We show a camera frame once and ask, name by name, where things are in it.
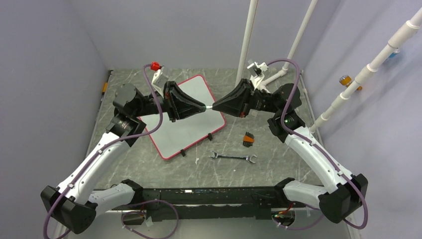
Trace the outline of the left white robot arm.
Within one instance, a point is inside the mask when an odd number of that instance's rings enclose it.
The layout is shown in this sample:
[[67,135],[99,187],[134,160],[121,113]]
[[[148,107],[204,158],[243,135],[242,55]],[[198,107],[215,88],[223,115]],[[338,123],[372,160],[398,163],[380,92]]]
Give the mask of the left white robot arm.
[[99,143],[78,168],[58,186],[47,186],[41,192],[48,218],[54,218],[69,232],[84,232],[94,219],[111,209],[127,205],[137,209],[144,200],[143,188],[132,180],[95,193],[94,188],[105,171],[138,138],[151,130],[142,116],[168,113],[171,121],[186,119],[205,112],[208,107],[184,93],[174,81],[168,81],[164,93],[144,96],[130,83],[118,87],[113,101],[114,116]]

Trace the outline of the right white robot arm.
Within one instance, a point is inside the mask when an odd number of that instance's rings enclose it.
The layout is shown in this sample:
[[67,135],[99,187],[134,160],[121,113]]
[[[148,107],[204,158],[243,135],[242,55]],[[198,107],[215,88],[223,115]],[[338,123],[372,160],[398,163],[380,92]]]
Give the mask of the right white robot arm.
[[212,109],[244,118],[251,110],[274,113],[267,120],[271,133],[296,152],[321,181],[321,186],[304,184],[293,178],[278,183],[274,200],[285,207],[300,202],[319,209],[333,223],[340,223],[362,207],[368,212],[365,196],[368,180],[337,162],[314,138],[295,109],[302,104],[296,83],[287,83],[273,93],[255,89],[250,80],[242,79]]

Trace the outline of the pink framed whiteboard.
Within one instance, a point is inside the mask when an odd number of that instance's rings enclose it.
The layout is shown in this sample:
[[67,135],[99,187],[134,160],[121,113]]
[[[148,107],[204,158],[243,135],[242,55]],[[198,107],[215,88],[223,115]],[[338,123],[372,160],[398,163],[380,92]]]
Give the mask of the pink framed whiteboard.
[[[214,96],[202,75],[193,76],[178,84],[179,88],[194,99],[210,106],[215,102]],[[206,110],[186,119],[171,122],[166,113],[160,128],[149,137],[164,160],[185,152],[197,142],[206,139],[226,125],[222,113]]]

